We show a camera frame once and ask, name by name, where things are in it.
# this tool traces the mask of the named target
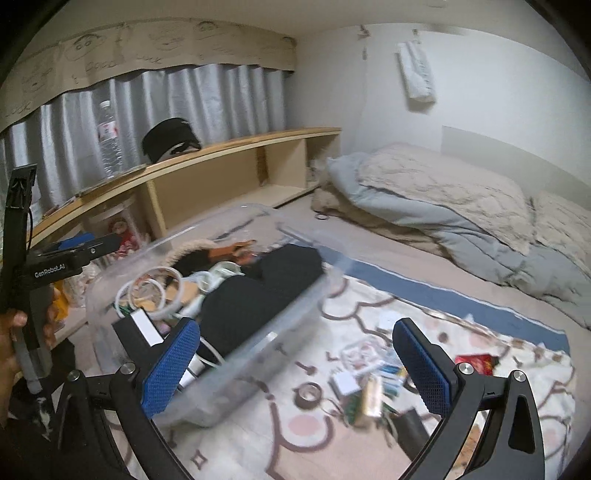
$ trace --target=white wall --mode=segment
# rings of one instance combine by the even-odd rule
[[[396,52],[421,26],[368,28],[365,40],[353,27],[299,39],[288,80],[290,128],[340,126],[342,151],[349,153],[394,141],[439,150],[442,127],[455,127],[522,148],[591,185],[588,80],[496,35],[422,31],[438,101],[417,110],[406,100]]]

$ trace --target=red package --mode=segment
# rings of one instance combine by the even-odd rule
[[[479,353],[477,355],[458,355],[455,359],[456,364],[466,362],[471,364],[478,373],[482,375],[493,375],[493,369],[499,363],[499,357],[489,355],[488,353]]]

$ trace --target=clear plastic container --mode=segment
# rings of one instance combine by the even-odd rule
[[[119,249],[105,255],[101,262],[107,265],[115,263],[150,242],[150,235],[146,232],[145,222],[142,221],[137,207],[135,196],[131,196],[124,202],[85,220],[86,229],[97,238],[109,233],[117,233],[121,237]]]
[[[297,224],[279,211],[262,205],[245,205],[215,213],[188,228],[153,243],[131,257],[111,265],[87,291],[87,319],[103,373],[115,372],[128,357],[112,323],[118,317],[113,300],[119,288],[151,267],[161,265],[166,255],[186,241],[213,240],[220,247],[254,239],[254,250],[270,251],[288,242],[343,252],[343,245],[319,231]],[[258,391],[257,381],[266,382],[280,372],[321,324],[320,303],[340,279],[349,260],[340,255],[325,274],[228,357],[182,391],[175,392],[167,409],[154,420],[160,426],[181,420],[210,427],[221,421]]]

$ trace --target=water bottle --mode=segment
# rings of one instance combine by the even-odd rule
[[[110,178],[123,169],[123,153],[119,143],[119,131],[110,100],[100,103],[99,121],[100,154],[103,158],[103,167],[107,173],[107,178]]]

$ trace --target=blue mat edge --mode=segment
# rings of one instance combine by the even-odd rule
[[[316,247],[323,259],[330,264],[335,264],[339,258],[345,257],[329,247],[318,245]],[[350,267],[343,273],[366,281],[378,290],[387,291],[424,307],[448,312],[460,318],[465,318],[470,313],[476,323],[498,333],[523,339],[535,345],[543,343],[550,350],[563,351],[570,355],[569,340],[562,330],[552,329],[508,307],[495,306],[448,288],[413,280],[360,260],[350,260]]]

